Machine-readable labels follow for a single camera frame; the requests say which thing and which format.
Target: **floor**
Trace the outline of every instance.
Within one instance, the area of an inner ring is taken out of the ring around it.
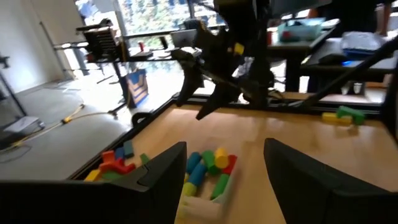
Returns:
[[[272,68],[278,80],[284,81],[284,63]],[[111,85],[116,77],[100,84],[101,73],[94,73],[77,81],[48,83],[19,93],[17,96],[31,116],[39,117],[46,127],[57,124],[72,114],[82,103],[86,107],[75,116],[107,112],[119,104],[121,89]],[[307,88],[307,77],[302,77],[300,91]],[[55,128],[51,132],[26,143],[25,147],[0,153],[0,179],[66,179],[88,160],[113,142],[122,133],[130,130],[131,115],[137,111],[152,111],[167,101],[182,86],[181,72],[152,72],[147,75],[149,98],[138,109],[129,111],[123,108],[118,118],[101,114],[89,116]],[[284,85],[276,88],[284,91]],[[210,94],[212,82],[206,81],[205,88],[197,93]],[[383,91],[368,90],[368,97],[378,102],[383,99]],[[0,126],[14,120],[16,110],[10,101],[0,103]]]

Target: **table leg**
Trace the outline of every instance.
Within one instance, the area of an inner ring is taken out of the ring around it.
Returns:
[[[300,88],[301,59],[291,58],[286,60],[285,91],[298,92]]]
[[[129,91],[129,87],[127,85],[126,79],[123,78],[122,75],[120,74],[120,69],[119,69],[118,63],[117,62],[113,62],[112,64],[113,64],[114,71],[116,72],[116,76],[119,79],[120,87],[122,88],[124,101],[126,103],[128,103],[127,107],[130,108],[130,109],[136,108],[137,106],[134,103],[134,100],[132,99],[132,95],[131,95],[131,93]]]

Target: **laptop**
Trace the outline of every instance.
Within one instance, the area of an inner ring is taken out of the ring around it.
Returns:
[[[197,34],[196,29],[171,32],[174,47],[192,47]]]

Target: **yellow tag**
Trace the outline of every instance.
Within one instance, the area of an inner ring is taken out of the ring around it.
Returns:
[[[234,52],[235,52],[236,54],[242,55],[242,54],[243,54],[243,51],[244,51],[244,46],[241,45],[240,43],[235,43]]]

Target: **blue block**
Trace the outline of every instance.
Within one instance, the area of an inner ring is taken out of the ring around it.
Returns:
[[[199,187],[203,182],[203,180],[205,179],[206,172],[207,172],[206,166],[201,163],[198,163],[198,165],[193,170],[192,174],[189,176],[187,182],[192,183],[193,185]]]
[[[114,156],[115,156],[116,159],[121,158],[121,159],[124,160],[124,149],[122,147],[117,148],[114,151]]]
[[[132,142],[131,141],[126,141],[123,143],[123,149],[124,149],[124,157],[125,158],[131,158],[134,156],[134,149],[132,148]]]
[[[201,155],[199,152],[193,152],[187,161],[187,173],[191,174],[194,170],[194,168],[198,165],[198,163],[201,160]]]

